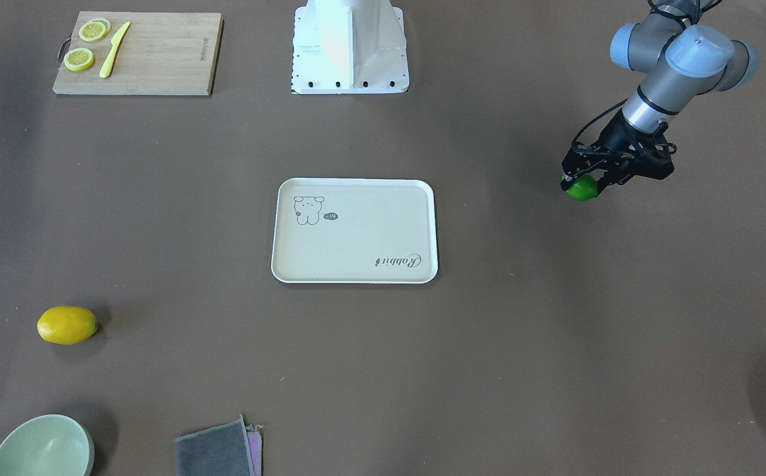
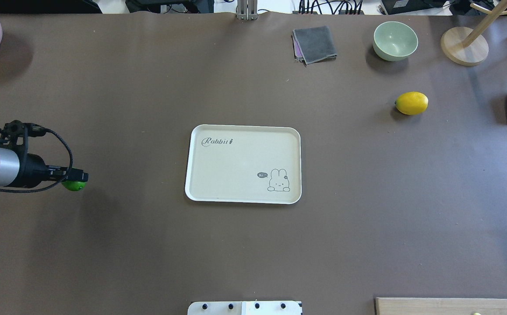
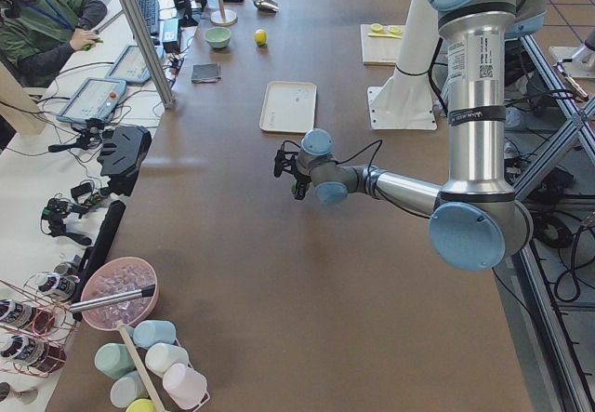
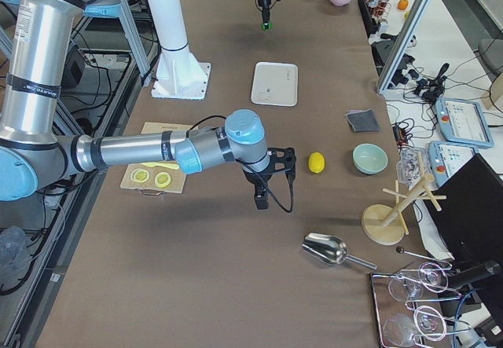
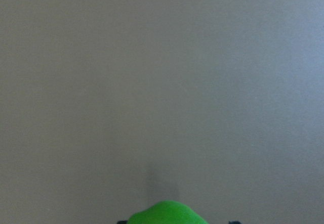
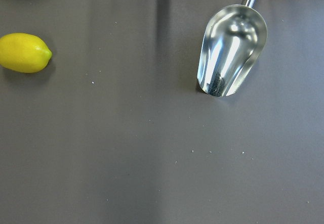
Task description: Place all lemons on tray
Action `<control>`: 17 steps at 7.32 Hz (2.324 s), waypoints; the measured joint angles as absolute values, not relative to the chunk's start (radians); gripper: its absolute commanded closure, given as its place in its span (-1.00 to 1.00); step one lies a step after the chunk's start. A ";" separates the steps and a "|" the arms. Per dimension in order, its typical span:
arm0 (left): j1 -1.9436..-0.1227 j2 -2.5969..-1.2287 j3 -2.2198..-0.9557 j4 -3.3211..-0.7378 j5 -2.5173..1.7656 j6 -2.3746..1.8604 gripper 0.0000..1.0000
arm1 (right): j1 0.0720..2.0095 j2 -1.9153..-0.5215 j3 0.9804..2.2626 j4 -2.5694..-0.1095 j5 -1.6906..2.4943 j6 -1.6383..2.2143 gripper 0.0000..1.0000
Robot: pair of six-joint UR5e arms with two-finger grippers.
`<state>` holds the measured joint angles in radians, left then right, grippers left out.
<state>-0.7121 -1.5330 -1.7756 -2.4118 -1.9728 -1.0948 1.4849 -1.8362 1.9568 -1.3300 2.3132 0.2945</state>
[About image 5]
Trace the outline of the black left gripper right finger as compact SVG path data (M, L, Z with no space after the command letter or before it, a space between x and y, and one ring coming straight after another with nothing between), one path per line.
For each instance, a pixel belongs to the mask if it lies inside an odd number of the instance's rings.
M229 224L239 224L239 221L235 220L235 221L229 221Z

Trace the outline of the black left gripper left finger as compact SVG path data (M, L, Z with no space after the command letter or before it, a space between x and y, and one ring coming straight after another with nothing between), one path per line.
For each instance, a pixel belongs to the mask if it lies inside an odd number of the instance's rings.
M128 223L127 220L119 220L119 221L117 222L117 224L127 224L127 223Z

